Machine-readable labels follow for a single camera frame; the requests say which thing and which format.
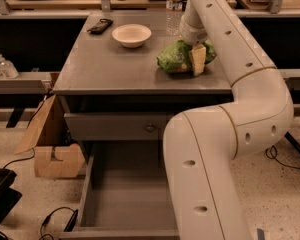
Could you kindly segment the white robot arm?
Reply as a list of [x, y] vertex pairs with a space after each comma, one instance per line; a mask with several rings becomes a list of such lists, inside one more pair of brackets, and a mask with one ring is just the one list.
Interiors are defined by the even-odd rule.
[[229, 163], [280, 141], [293, 102], [275, 64], [226, 0], [188, 0], [180, 31], [199, 41], [205, 30], [230, 84], [233, 101], [175, 115], [163, 155], [180, 240], [253, 240]]

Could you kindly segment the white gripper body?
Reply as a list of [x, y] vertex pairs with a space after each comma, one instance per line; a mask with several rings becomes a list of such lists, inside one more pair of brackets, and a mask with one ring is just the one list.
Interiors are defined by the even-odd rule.
[[183, 15], [179, 25], [179, 32], [184, 42], [194, 46], [207, 40], [208, 34], [199, 18], [189, 18]]

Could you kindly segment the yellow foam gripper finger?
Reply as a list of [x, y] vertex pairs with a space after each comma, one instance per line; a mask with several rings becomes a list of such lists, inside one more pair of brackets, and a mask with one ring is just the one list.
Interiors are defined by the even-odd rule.
[[198, 44], [189, 52], [192, 71], [194, 76], [199, 76], [204, 71], [206, 59], [206, 47], [203, 44]]

